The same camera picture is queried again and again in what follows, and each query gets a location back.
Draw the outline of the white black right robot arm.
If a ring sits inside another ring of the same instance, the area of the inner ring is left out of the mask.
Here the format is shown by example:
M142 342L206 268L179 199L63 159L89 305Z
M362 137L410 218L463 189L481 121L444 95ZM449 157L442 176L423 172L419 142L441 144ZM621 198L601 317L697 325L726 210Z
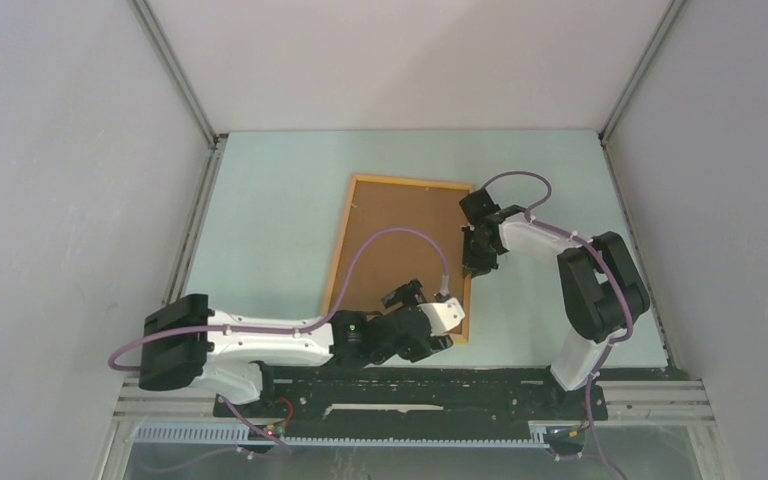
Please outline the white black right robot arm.
M566 418L582 403L579 389L596 377L614 344L629 339L650 296L623 238L608 231L592 238L539 220L530 210L495 203L485 189L459 206L463 227L462 271L478 277L507 253L522 253L556 266L571 329L549 366L554 383L541 392L545 411Z

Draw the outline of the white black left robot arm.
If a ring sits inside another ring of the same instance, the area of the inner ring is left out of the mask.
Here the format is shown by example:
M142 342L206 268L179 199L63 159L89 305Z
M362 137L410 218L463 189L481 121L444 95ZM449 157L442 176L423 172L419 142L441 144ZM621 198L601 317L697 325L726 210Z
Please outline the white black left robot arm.
M457 298L440 292L427 300L418 280L382 303L382 311L274 320L214 310L207 295L186 295L145 319L138 385L211 391L264 416L276 403L274 367L359 370L393 357L416 363L451 348L452 333L466 318Z

